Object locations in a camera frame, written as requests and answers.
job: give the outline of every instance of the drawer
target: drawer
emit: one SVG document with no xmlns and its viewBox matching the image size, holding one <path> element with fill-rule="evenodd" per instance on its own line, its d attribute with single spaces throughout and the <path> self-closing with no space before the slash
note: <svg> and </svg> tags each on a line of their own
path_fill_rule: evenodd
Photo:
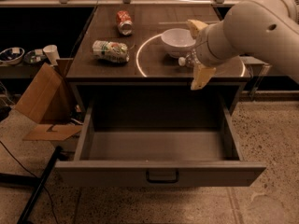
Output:
<svg viewBox="0 0 299 224">
<path fill-rule="evenodd" d="M 56 163 L 72 186 L 249 186 L 265 169 L 244 160 L 217 87 L 93 93 L 74 157 Z"/>
</svg>

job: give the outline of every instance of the black pole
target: black pole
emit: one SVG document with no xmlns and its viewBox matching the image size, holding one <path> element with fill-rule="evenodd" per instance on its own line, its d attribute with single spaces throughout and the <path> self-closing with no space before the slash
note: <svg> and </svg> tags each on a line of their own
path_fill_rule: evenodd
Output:
<svg viewBox="0 0 299 224">
<path fill-rule="evenodd" d="M 38 196 L 39 196 L 40 192 L 42 191 L 42 189 L 44 188 L 44 185 L 45 185 L 45 183 L 50 175 L 50 172 L 51 172 L 52 168 L 54 167 L 55 162 L 58 159 L 61 151 L 62 151 L 61 147 L 55 148 L 55 150 L 47 164 L 47 167 L 45 168 L 42 176 L 40 177 L 40 182 L 36 185 L 34 192 L 32 193 L 28 203 L 26 204 L 26 206 L 20 216 L 18 224 L 25 223 L 27 221 L 27 218 L 30 216 L 30 213 L 36 204 Z"/>
<path fill-rule="evenodd" d="M 10 175 L 0 173 L 0 186 L 2 187 L 17 187 L 29 186 L 34 187 L 38 183 L 39 178 L 26 175 Z"/>
</svg>

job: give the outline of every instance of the white bowl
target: white bowl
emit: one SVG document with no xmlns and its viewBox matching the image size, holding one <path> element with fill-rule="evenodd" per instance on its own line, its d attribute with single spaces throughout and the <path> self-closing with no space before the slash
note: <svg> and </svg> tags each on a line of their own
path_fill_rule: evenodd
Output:
<svg viewBox="0 0 299 224">
<path fill-rule="evenodd" d="M 22 48 L 10 48 L 0 52 L 0 64 L 15 65 L 21 62 L 25 50 Z"/>
<path fill-rule="evenodd" d="M 190 31 L 182 28 L 166 30 L 162 33 L 161 39 L 165 51 L 173 58 L 185 57 L 195 45 Z"/>
</svg>

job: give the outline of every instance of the cardboard box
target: cardboard box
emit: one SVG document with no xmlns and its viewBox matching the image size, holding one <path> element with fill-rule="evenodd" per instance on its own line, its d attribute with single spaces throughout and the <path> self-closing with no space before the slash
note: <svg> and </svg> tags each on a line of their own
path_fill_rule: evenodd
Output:
<svg viewBox="0 0 299 224">
<path fill-rule="evenodd" d="M 44 63 L 16 105 L 16 110 L 37 124 L 23 140 L 47 140 L 67 151 L 75 150 L 71 148 L 75 145 L 69 144 L 74 144 L 81 126 L 67 124 L 75 105 L 74 95 L 59 70 Z"/>
</svg>

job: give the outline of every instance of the red soda can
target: red soda can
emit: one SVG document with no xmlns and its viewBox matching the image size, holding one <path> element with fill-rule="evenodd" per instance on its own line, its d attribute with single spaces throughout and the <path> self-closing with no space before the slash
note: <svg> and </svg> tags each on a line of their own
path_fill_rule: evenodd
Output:
<svg viewBox="0 0 299 224">
<path fill-rule="evenodd" d="M 116 15 L 116 23 L 121 34 L 130 35 L 132 33 L 133 23 L 128 11 L 119 11 Z"/>
</svg>

